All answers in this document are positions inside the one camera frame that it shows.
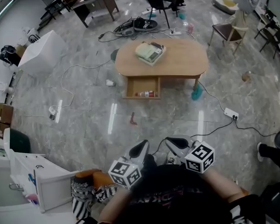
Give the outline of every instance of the sneaker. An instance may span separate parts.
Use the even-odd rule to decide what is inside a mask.
[[[176,164],[177,157],[170,151],[167,155],[167,162],[166,164]]]
[[[261,145],[261,142],[259,142],[259,143],[257,144],[257,159],[258,159],[259,162],[262,162],[262,161],[263,161],[263,157],[260,156],[260,153],[259,153],[259,146],[260,146],[260,145]]]

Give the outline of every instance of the open drawer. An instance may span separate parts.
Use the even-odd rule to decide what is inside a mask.
[[[157,97],[140,97],[136,93],[144,91],[157,92]],[[126,99],[160,99],[160,77],[127,77]]]

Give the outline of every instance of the marble floor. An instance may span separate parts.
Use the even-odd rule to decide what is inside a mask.
[[[229,15],[213,7],[211,0],[185,1],[185,20],[168,11],[170,26],[184,29],[187,23],[192,23],[193,36],[207,49],[212,25],[225,22]],[[61,88],[63,72],[75,64],[90,67],[108,61],[115,49],[131,39],[102,43],[98,42],[98,36],[113,31],[130,17],[137,17],[149,6],[145,0],[116,2],[120,11],[114,13],[115,22],[107,14],[95,17],[85,28],[74,12],[52,20],[41,35],[53,29],[65,40],[67,48],[60,62],[46,79],[34,79],[23,73],[15,88],[12,127],[29,136],[34,153],[46,154],[49,160],[68,170],[106,171],[114,159],[138,140],[148,139],[152,153],[168,135],[206,134],[230,122],[218,101],[206,92],[197,101],[191,99],[192,80],[162,80],[161,100],[122,99],[124,79],[112,61],[97,69],[70,68],[63,85],[74,93],[73,102],[62,109],[58,124],[47,118],[51,105],[57,105],[60,99],[63,105],[68,105],[72,99]],[[164,14],[156,15],[158,29],[166,29]],[[210,67],[201,82],[220,99],[223,108],[239,113],[238,126],[253,126],[269,134],[280,130],[280,56],[273,60],[271,45],[259,52],[265,40],[261,36],[254,40],[258,21],[254,14],[247,18],[249,31],[235,57],[229,49],[222,60],[218,59],[223,46],[221,38],[214,35],[208,50]],[[166,38],[166,35],[155,33],[154,37]],[[152,36],[142,35],[137,39],[147,38]],[[180,38],[192,39],[187,34],[173,39]],[[113,34],[106,34],[102,40],[109,39],[114,39]],[[251,71],[250,83],[241,79],[247,71]],[[106,86],[106,79],[115,81],[116,86]],[[130,124],[132,112],[137,125]],[[248,191],[261,193],[267,184],[280,181],[280,169],[268,159],[259,163],[256,157],[256,144],[261,141],[273,146],[273,136],[263,138],[254,130],[239,130],[231,124],[198,138],[216,149],[215,167],[238,180]],[[168,149],[162,145],[157,153],[159,163],[164,162],[166,152]]]

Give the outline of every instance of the stack of books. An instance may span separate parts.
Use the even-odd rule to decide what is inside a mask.
[[[148,65],[153,66],[165,53],[166,47],[155,42],[151,42],[150,44],[147,42],[142,42],[136,48],[136,55],[139,60],[145,62]]]

